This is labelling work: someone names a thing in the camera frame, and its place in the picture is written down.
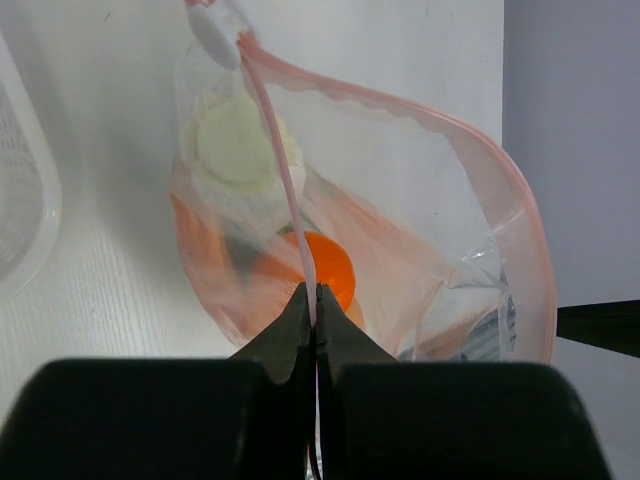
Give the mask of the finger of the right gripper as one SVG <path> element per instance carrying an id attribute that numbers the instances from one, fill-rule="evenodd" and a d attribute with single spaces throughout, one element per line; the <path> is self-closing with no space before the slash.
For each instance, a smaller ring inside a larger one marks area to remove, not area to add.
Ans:
<path id="1" fill-rule="evenodd" d="M 640 302 L 611 302 L 558 309 L 558 337 L 639 357 Z"/>

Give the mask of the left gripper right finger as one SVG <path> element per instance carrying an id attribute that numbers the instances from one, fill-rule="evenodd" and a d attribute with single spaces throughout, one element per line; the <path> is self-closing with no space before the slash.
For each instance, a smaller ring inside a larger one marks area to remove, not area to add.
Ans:
<path id="1" fill-rule="evenodd" d="M 318 441 L 324 479 L 384 479 L 400 473 L 400 363 L 317 287 Z"/>

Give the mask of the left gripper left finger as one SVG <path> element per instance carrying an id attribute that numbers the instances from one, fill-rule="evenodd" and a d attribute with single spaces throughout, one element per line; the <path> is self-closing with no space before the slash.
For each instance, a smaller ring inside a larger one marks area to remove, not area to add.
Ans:
<path id="1" fill-rule="evenodd" d="M 239 476 L 305 479 L 313 438 L 313 349 L 306 285 L 281 314 L 231 360 L 249 361 L 261 377 L 243 426 Z"/>

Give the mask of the orange persimmon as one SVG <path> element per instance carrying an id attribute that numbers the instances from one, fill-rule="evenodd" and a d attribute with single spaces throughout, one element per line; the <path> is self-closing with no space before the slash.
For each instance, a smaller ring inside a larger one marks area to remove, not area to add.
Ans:
<path id="1" fill-rule="evenodd" d="M 329 286 L 341 308 L 347 311 L 356 290 L 350 257 L 338 243 L 321 233 L 306 231 L 305 239 L 314 260 L 317 282 Z"/>

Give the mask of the clear pink-dotted zip bag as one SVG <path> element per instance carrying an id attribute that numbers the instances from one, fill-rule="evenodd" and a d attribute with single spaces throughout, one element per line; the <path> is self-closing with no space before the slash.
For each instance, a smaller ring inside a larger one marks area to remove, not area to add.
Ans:
<path id="1" fill-rule="evenodd" d="M 205 311 L 243 346 L 299 284 L 322 285 L 305 232 L 351 259 L 346 313 L 407 360 L 548 362 L 557 296 L 540 213 L 520 170 L 475 127 L 313 73 L 266 51 L 233 1 L 186 5 L 194 41 L 175 73 L 170 199 L 179 255 Z M 197 197 L 181 134 L 202 106 L 249 95 L 291 213 L 257 237 Z"/>

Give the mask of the green celery stalk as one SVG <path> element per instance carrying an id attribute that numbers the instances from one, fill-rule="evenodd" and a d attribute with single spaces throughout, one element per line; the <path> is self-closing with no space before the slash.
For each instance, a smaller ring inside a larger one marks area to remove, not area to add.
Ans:
<path id="1" fill-rule="evenodd" d="M 270 136 L 252 98 L 239 93 L 202 106 L 181 134 L 182 158 L 204 205 L 257 237 L 291 222 Z"/>

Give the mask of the white perforated plastic basket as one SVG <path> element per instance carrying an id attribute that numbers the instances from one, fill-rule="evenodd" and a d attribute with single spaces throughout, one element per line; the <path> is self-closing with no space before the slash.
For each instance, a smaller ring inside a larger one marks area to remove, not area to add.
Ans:
<path id="1" fill-rule="evenodd" d="M 1 302 L 17 295 L 56 243 L 62 187 L 54 157 L 5 40 L 1 41 Z"/>

